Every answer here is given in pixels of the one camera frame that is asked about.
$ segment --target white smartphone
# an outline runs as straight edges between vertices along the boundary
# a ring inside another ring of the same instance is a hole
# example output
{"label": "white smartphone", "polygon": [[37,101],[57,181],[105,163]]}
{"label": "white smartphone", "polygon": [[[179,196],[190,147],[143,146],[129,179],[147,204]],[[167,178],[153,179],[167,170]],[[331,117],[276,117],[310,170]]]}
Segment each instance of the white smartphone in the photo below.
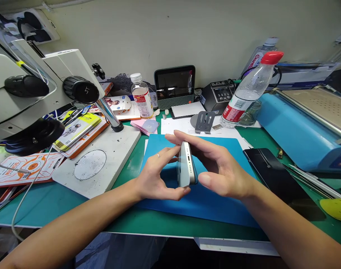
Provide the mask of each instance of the white smartphone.
{"label": "white smartphone", "polygon": [[195,184],[196,171],[193,164],[192,152],[188,142],[183,142],[177,162],[178,186],[187,187]]}

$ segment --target forearm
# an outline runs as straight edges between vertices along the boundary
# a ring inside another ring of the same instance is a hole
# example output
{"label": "forearm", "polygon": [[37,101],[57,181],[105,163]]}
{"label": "forearm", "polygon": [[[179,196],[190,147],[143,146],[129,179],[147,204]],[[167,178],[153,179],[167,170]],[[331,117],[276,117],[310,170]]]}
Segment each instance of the forearm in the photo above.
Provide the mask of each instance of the forearm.
{"label": "forearm", "polygon": [[0,263],[0,267],[58,268],[139,200],[133,180],[95,197],[32,234]]}
{"label": "forearm", "polygon": [[291,268],[341,268],[341,245],[315,227],[261,183],[245,198],[251,215]]}

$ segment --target black phone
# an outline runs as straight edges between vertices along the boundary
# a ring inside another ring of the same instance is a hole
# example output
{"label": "black phone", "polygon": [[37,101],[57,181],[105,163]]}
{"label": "black phone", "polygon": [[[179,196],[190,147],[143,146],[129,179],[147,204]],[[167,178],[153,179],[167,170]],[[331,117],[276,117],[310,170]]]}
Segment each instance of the black phone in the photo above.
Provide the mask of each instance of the black phone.
{"label": "black phone", "polygon": [[245,149],[244,154],[264,185],[277,197],[309,221],[326,215],[267,148]]}

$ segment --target blue mat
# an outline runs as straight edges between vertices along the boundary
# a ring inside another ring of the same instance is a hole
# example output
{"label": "blue mat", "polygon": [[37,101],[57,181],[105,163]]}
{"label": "blue mat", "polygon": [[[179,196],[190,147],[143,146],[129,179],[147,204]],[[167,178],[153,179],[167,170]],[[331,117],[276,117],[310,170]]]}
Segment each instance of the blue mat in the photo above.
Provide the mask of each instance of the blue mat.
{"label": "blue mat", "polygon": [[[237,139],[216,137],[202,138],[214,144],[226,147],[244,170],[255,177]],[[165,139],[164,135],[151,134],[142,163],[142,169],[150,156],[155,155],[164,147],[173,146],[173,144]],[[197,174],[206,171],[203,164],[195,157],[194,165]],[[178,187],[176,166],[176,163],[168,164],[161,172],[161,178],[169,188]],[[252,218],[245,206],[239,200],[221,197],[215,192],[203,187],[200,183],[191,185],[190,188],[192,189],[191,192],[180,201],[146,199],[136,206],[190,217],[198,217],[201,219],[259,228],[257,222]]]}

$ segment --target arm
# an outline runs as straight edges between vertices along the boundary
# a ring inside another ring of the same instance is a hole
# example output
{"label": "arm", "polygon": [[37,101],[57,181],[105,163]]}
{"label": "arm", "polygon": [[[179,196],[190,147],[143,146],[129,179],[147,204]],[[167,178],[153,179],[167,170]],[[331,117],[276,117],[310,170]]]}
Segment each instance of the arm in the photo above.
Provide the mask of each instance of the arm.
{"label": "arm", "polygon": [[0,262],[0,268],[58,268],[84,249],[129,207],[144,198],[180,200],[189,188],[169,189],[160,171],[179,152],[165,148],[148,159],[141,174],[124,185],[88,200],[33,233]]}
{"label": "arm", "polygon": [[290,268],[341,268],[341,245],[260,182],[241,201]]}
{"label": "arm", "polygon": [[188,141],[208,170],[199,174],[199,182],[241,200],[289,267],[341,268],[341,245],[246,173],[226,148],[180,131],[174,134],[166,138],[178,145]]}

